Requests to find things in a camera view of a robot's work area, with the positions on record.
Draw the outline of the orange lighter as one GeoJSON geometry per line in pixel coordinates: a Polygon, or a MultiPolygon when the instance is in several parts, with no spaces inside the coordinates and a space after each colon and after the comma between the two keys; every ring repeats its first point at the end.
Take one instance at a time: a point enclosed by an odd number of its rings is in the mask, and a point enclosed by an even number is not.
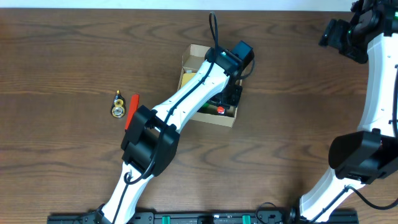
{"type": "Polygon", "coordinates": [[[217,107],[217,112],[218,112],[218,114],[224,114],[225,109],[222,106],[219,106],[219,107],[217,107]]]}

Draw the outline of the yellow sticky note pad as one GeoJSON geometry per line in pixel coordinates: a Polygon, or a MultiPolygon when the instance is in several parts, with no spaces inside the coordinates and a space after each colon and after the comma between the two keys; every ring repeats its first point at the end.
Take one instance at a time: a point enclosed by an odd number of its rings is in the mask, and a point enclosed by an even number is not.
{"type": "Polygon", "coordinates": [[[182,75],[180,87],[182,88],[185,86],[195,75],[196,73],[184,73],[182,75]]]}

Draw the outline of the cardboard box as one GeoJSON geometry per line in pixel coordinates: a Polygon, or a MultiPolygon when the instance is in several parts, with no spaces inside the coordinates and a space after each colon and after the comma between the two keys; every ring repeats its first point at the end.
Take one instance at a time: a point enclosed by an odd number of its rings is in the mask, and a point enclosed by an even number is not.
{"type": "MultiPolygon", "coordinates": [[[[181,89],[181,79],[184,73],[196,73],[205,60],[205,54],[210,47],[190,44],[182,55],[182,69],[177,90],[181,89]]],[[[190,119],[204,123],[217,124],[220,126],[232,127],[237,116],[238,107],[225,109],[224,114],[205,114],[196,112],[190,119]]]]}

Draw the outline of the orange utility knife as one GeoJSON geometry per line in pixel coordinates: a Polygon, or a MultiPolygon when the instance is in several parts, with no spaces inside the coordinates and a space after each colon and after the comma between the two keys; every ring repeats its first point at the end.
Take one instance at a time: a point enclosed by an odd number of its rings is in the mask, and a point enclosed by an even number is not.
{"type": "Polygon", "coordinates": [[[127,113],[127,120],[125,124],[125,130],[127,131],[129,129],[132,117],[134,116],[134,113],[136,112],[137,108],[139,106],[139,94],[134,94],[131,97],[128,113],[127,113]]]}

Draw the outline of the green tape roll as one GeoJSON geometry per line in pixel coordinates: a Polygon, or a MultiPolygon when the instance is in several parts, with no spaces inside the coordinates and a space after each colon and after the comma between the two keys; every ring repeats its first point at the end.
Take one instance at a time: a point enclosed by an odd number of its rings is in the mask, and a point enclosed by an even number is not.
{"type": "Polygon", "coordinates": [[[208,103],[205,103],[199,110],[199,113],[205,113],[205,114],[218,114],[217,112],[217,106],[210,105],[208,103]]]}

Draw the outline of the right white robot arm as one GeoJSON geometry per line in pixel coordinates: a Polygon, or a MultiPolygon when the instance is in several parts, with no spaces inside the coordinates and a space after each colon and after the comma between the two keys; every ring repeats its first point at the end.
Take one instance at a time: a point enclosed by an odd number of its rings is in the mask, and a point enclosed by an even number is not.
{"type": "Polygon", "coordinates": [[[351,194],[376,210],[359,190],[397,171],[397,1],[359,0],[350,21],[332,19],[319,44],[369,65],[363,115],[356,132],[335,138],[328,169],[287,214],[287,223],[329,223],[351,194]]]}

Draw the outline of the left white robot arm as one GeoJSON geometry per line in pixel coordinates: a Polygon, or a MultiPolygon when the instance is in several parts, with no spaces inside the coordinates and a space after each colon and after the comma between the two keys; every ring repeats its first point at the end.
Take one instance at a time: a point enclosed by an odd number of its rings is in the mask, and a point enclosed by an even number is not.
{"type": "Polygon", "coordinates": [[[151,178],[160,175],[176,155],[180,132],[205,104],[237,107],[245,68],[254,60],[253,48],[240,41],[233,50],[208,49],[195,76],[165,102],[135,110],[121,143],[122,172],[110,198],[100,206],[95,223],[128,223],[151,178]]]}

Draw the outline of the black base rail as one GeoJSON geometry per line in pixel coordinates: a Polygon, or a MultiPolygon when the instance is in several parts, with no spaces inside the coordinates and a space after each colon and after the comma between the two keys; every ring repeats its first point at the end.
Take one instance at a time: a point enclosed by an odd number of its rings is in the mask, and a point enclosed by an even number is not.
{"type": "Polygon", "coordinates": [[[47,223],[131,223],[131,224],[284,224],[308,223],[296,216],[295,211],[283,208],[265,207],[256,211],[210,211],[210,212],[171,212],[158,213],[154,210],[136,210],[125,217],[118,213],[118,218],[106,218],[104,210],[86,213],[53,213],[47,217],[47,223]]]}

